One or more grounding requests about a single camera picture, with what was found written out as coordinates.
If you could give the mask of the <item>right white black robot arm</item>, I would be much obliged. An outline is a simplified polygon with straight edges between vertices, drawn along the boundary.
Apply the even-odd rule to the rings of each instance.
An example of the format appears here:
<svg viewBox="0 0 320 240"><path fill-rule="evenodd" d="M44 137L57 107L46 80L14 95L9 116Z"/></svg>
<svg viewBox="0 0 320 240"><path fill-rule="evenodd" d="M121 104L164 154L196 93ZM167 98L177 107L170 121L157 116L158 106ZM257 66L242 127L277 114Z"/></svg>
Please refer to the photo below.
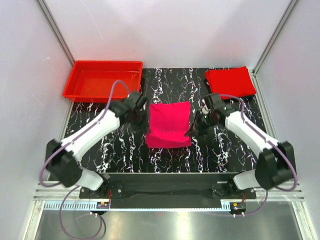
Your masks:
<svg viewBox="0 0 320 240"><path fill-rule="evenodd" d="M220 188L213 188L212 192L220 197L236 198L245 190L258 187L266 191L273 188L293 191L298 185L293 146L288 141L279 142L253 124L244 113L244 103L241 106L227 104L223 97L211 93L201 101L185 136L205 135L209 128L221 125L251 149L257 157L257 164L255 169L236 174Z"/></svg>

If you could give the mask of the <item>pink t shirt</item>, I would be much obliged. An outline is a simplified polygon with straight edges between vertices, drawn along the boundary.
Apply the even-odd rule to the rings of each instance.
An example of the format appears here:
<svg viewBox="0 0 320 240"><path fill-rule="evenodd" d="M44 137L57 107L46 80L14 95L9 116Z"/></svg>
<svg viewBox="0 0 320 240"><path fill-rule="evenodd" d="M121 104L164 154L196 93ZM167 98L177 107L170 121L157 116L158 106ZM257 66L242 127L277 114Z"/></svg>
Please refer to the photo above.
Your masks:
<svg viewBox="0 0 320 240"><path fill-rule="evenodd" d="M152 103L149 106L149 133L145 142L148 148L176 149L189 147L191 138L185 136L190 128L191 104Z"/></svg>

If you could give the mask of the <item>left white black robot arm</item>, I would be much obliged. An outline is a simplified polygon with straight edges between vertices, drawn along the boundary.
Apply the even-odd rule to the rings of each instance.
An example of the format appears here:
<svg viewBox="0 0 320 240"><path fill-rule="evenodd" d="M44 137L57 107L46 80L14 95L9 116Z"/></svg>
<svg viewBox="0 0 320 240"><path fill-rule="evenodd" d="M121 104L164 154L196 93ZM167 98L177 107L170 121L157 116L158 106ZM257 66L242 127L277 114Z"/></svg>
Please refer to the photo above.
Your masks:
<svg viewBox="0 0 320 240"><path fill-rule="evenodd" d="M47 143L46 170L66 188L80 186L99 198L104 197L109 189L108 176L81 167L80 161L97 142L124 124L146 133L149 130L148 103L148 98L137 91L122 100L107 103L96 118L76 133L60 142L53 139Z"/></svg>

